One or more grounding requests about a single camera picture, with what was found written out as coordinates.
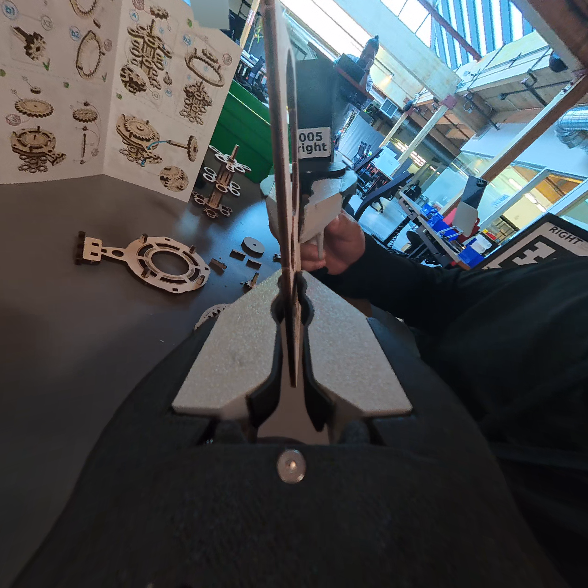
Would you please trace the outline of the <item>desk with blue bins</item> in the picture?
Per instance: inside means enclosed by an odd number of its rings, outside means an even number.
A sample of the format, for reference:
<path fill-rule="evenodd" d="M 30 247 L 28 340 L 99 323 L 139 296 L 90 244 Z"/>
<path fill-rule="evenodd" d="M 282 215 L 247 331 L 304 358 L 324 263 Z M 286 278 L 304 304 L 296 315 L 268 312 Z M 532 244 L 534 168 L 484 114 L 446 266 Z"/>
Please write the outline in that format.
<path fill-rule="evenodd" d="M 399 205 L 407 213 L 407 217 L 414 224 L 418 224 L 416 233 L 420 235 L 423 245 L 426 246 L 431 257 L 435 258 L 440 267 L 446 269 L 456 266 L 463 270 L 473 269 L 460 258 L 459 254 L 462 249 L 458 249 L 457 245 L 452 245 L 439 232 L 435 231 L 426 218 L 420 214 L 420 208 L 415 202 L 404 195 L 400 195 L 398 199 Z"/>

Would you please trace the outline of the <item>person's black clothed torso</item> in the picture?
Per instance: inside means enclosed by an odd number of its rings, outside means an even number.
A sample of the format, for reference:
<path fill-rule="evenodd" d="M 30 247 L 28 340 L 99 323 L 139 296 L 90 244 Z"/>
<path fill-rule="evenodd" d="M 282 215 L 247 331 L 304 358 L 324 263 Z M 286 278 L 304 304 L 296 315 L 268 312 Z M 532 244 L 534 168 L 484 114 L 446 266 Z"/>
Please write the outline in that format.
<path fill-rule="evenodd" d="M 587 366 L 544 377 L 423 359 L 467 407 L 561 575 L 587 587 Z"/>

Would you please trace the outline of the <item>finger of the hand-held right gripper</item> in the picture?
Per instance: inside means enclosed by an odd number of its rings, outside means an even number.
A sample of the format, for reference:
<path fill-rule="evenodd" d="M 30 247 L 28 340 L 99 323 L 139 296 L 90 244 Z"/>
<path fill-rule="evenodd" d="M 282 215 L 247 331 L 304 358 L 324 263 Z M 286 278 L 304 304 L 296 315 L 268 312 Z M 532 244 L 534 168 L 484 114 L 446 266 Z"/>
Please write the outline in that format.
<path fill-rule="evenodd" d="M 341 176 L 312 183 L 310 195 L 303 195 L 299 242 L 314 243 L 318 258 L 324 258 L 325 228 L 337 217 L 344 201 L 356 194 L 357 177 Z"/>
<path fill-rule="evenodd" d="M 275 238 L 277 238 L 277 199 L 275 177 L 266 177 L 261 181 L 259 187 L 266 205 L 270 232 Z"/>

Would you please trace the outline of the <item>thin wooden part sheet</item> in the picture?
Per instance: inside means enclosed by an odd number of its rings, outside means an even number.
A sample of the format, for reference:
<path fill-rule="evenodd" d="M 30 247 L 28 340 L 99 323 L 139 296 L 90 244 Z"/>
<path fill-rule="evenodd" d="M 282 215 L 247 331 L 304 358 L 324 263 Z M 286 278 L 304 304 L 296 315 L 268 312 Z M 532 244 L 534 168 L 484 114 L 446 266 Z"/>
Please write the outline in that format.
<path fill-rule="evenodd" d="M 281 248 L 281 295 L 290 385 L 298 385 L 302 308 L 298 297 L 300 260 L 300 191 L 296 59 L 278 1 L 261 1 L 266 75 Z"/>

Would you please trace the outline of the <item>person's right hand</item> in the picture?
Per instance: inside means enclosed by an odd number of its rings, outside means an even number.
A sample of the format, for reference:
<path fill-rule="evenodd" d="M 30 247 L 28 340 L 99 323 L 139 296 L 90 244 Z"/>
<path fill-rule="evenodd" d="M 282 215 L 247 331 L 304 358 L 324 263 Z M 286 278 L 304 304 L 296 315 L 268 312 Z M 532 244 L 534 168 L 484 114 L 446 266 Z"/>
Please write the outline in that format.
<path fill-rule="evenodd" d="M 324 229 L 323 254 L 313 240 L 300 246 L 301 269 L 316 272 L 327 269 L 328 275 L 340 275 L 365 252 L 365 234 L 357 221 L 341 210 Z"/>

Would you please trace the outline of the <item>green sofa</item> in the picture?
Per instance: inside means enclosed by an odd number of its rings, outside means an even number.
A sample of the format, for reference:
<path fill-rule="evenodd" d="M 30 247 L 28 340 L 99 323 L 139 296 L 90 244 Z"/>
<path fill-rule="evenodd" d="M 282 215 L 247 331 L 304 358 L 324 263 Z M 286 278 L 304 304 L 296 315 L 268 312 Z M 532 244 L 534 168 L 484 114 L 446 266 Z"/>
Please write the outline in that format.
<path fill-rule="evenodd" d="M 249 167 L 245 177 L 260 184 L 273 173 L 272 131 L 269 107 L 236 81 L 232 81 L 210 146 L 231 155 L 234 146 L 242 166 Z"/>

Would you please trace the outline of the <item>person's right forearm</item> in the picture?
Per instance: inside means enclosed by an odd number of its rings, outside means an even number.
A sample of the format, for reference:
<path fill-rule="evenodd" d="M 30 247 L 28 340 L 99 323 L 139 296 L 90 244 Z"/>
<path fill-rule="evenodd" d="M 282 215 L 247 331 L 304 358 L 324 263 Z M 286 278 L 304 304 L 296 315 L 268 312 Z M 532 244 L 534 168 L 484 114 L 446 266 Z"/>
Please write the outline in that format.
<path fill-rule="evenodd" d="M 344 272 L 315 275 L 335 292 L 402 319 L 422 336 L 421 354 L 431 364 L 544 377 L 587 366 L 586 258 L 441 269 L 366 237 L 363 255 Z"/>

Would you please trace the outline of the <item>black white marker board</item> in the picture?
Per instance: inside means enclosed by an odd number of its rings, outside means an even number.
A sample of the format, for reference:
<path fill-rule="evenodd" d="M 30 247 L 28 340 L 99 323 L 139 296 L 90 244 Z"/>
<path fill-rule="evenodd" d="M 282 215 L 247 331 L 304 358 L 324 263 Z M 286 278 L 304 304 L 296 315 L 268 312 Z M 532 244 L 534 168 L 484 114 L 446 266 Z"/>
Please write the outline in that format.
<path fill-rule="evenodd" d="M 587 230 L 546 213 L 484 257 L 475 269 L 507 269 L 587 256 Z"/>

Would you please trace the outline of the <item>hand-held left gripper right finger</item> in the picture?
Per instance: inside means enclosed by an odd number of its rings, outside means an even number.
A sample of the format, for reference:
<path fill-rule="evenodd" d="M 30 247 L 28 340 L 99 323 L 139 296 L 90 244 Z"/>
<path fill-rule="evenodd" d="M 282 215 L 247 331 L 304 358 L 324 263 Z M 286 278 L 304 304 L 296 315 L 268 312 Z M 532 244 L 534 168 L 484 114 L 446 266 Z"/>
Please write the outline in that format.
<path fill-rule="evenodd" d="M 305 405 L 336 443 L 350 422 L 410 415 L 412 404 L 369 319 L 308 272 L 300 273 Z"/>

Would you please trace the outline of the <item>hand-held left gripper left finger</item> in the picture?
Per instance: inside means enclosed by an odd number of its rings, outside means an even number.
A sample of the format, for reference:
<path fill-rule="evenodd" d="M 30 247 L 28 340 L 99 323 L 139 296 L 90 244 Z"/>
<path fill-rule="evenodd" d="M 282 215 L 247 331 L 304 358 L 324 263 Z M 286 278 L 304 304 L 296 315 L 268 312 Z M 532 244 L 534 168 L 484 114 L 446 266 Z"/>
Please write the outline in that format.
<path fill-rule="evenodd" d="M 217 317 L 172 402 L 181 416 L 236 422 L 250 442 L 275 412 L 282 387 L 278 270 Z"/>

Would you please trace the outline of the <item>folded paper instruction sheet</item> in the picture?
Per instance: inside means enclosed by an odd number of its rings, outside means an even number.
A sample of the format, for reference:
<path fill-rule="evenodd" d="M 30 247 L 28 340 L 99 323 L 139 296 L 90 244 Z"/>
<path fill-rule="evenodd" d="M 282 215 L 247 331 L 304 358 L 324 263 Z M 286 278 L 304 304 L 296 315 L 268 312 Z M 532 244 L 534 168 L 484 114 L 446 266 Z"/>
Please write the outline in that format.
<path fill-rule="evenodd" d="M 1 184 L 107 175 L 187 202 L 241 53 L 189 1 L 1 1 Z"/>

